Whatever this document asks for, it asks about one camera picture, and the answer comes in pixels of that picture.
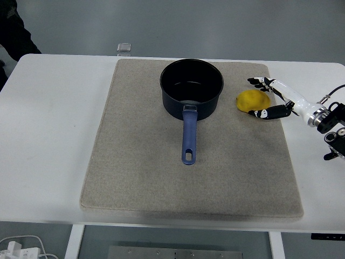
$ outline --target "person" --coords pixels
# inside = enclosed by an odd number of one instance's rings
[[[15,61],[25,54],[41,54],[31,40],[31,34],[25,29],[24,22],[17,12],[16,0],[0,0],[0,44]],[[0,64],[0,91],[7,81]]]

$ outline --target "white robotic arm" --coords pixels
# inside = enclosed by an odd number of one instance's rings
[[[322,134],[330,131],[338,123],[345,126],[344,104],[333,103],[337,104],[337,107],[332,111],[330,108],[333,104],[329,109],[323,106],[336,90],[345,87],[345,85],[336,88],[330,94],[322,98],[321,101],[311,103],[291,87],[278,80],[266,77],[254,77],[249,78],[248,81],[252,85],[255,85],[256,88],[260,88],[261,91],[275,93],[285,102],[285,105],[277,105],[261,111],[249,111],[248,113],[250,115],[270,120],[287,117],[293,112],[296,115],[300,115],[308,126],[318,127],[318,131]],[[325,136],[325,142],[329,144],[331,150],[330,154],[325,155],[325,160],[330,160],[337,156],[345,158],[345,128],[341,128],[336,133],[328,133]]]

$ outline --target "pot handle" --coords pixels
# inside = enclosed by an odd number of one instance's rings
[[[182,116],[182,162],[185,165],[193,165],[196,160],[196,121],[198,118],[196,106],[185,105],[183,107]]]

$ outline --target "black cable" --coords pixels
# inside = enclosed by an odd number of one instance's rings
[[[328,110],[331,111],[333,105],[339,105],[339,103],[337,101],[335,101],[334,103],[331,103],[330,106],[328,107]]]
[[[331,96],[332,94],[334,94],[335,91],[338,91],[340,88],[343,88],[343,87],[345,87],[345,85],[338,86],[336,89],[331,91],[331,93],[329,93],[328,95]]]

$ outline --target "saucepan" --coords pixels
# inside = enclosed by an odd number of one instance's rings
[[[160,84],[164,108],[183,120],[182,162],[196,161],[196,126],[217,107],[223,89],[223,76],[208,62],[181,59],[169,64],[161,73]]]

